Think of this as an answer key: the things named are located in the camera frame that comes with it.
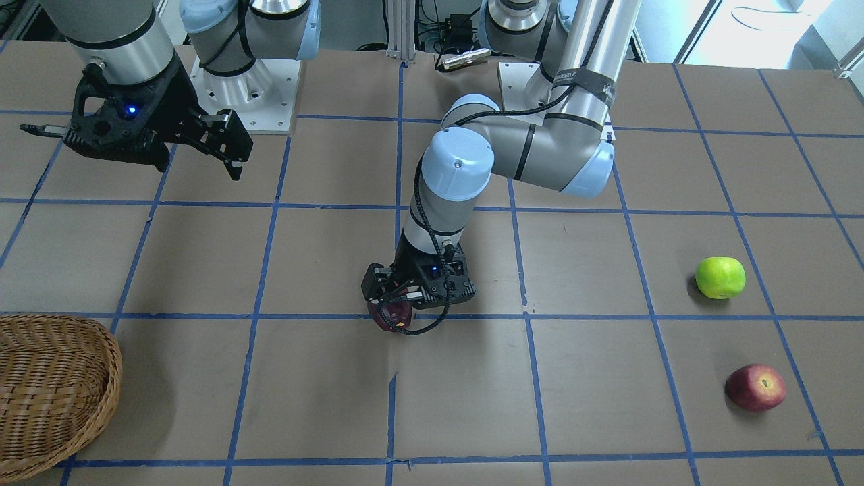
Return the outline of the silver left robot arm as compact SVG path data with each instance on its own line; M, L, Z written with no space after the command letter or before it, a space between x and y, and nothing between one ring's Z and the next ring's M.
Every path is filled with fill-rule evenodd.
M370 311L472 298L460 237L492 176L595 197L613 169L603 126L639 1L487 1L479 34L495 51L536 61L544 93L524 111L489 97L457 99L423 152L413 199L388 267L361 289Z

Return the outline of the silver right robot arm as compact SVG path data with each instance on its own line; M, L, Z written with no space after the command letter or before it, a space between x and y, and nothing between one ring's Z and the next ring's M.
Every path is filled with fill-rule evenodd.
M169 144L220 160L238 181L254 142L251 114L276 105L266 62L312 59L320 46L318 1L182 1L198 56L192 79L149 1L43 1L84 61L65 126L22 124L80 156L169 167Z

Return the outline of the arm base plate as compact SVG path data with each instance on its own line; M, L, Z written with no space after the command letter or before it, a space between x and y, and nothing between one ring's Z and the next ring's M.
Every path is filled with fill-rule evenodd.
M527 111L549 101L551 82L538 63L500 62L499 85L504 111Z
M246 73L220 77L196 58L190 79L207 113L232 109L250 134L289 135L302 67L296 59L258 59Z

